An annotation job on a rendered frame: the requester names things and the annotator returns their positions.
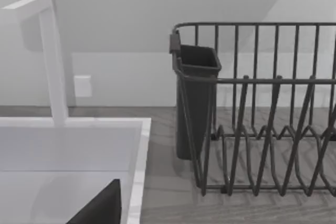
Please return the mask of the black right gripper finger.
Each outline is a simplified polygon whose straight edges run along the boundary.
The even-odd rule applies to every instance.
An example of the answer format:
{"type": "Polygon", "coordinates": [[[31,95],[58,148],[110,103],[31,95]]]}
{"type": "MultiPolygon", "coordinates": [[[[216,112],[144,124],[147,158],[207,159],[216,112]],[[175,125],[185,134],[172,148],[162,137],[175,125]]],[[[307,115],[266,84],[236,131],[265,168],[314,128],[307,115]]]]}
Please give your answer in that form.
{"type": "Polygon", "coordinates": [[[121,182],[111,181],[66,224],[121,224],[121,182]]]}

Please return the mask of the white sink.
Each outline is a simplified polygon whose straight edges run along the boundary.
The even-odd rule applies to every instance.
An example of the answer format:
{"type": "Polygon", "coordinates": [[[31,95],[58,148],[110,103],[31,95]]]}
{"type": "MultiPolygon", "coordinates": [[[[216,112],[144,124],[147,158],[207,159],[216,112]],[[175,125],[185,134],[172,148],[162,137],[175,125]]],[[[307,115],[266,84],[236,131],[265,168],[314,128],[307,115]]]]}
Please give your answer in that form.
{"type": "Polygon", "coordinates": [[[150,118],[0,127],[0,224],[66,224],[114,179],[121,224],[141,224],[150,118]]]}

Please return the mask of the dark grey utensil cup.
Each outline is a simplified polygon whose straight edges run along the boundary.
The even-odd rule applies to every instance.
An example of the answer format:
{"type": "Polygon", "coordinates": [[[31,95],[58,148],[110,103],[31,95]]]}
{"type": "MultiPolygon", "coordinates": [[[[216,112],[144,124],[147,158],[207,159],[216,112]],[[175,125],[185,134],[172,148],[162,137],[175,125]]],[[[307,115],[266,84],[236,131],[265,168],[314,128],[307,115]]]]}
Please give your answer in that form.
{"type": "MultiPolygon", "coordinates": [[[[218,76],[222,65],[215,49],[192,45],[181,45],[183,72],[189,76],[209,78],[218,76]]],[[[200,155],[207,126],[209,84],[206,82],[185,81],[188,107],[192,122],[193,139],[197,156],[200,155]]],[[[176,155],[179,159],[190,160],[188,134],[182,102],[182,93],[177,87],[176,94],[176,155]]]]}

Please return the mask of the tall white tap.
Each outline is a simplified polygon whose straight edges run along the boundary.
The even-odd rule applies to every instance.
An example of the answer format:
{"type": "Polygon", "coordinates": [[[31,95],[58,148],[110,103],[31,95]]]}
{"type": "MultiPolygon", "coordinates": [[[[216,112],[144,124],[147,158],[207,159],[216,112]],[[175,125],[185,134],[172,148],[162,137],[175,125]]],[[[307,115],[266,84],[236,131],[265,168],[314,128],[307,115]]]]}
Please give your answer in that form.
{"type": "Polygon", "coordinates": [[[64,127],[68,120],[65,71],[54,0],[19,0],[0,9],[0,24],[39,16],[51,117],[0,117],[0,127],[64,127]]]}

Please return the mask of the white wall socket plate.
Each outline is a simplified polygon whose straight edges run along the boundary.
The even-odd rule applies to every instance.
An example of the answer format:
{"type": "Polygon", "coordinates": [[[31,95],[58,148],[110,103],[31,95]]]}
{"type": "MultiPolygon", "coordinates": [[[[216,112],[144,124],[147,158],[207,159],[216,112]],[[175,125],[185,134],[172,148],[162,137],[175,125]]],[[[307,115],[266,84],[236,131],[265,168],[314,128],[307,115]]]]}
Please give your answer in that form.
{"type": "Polygon", "coordinates": [[[92,84],[90,75],[74,76],[75,96],[88,98],[92,96],[92,84]]]}

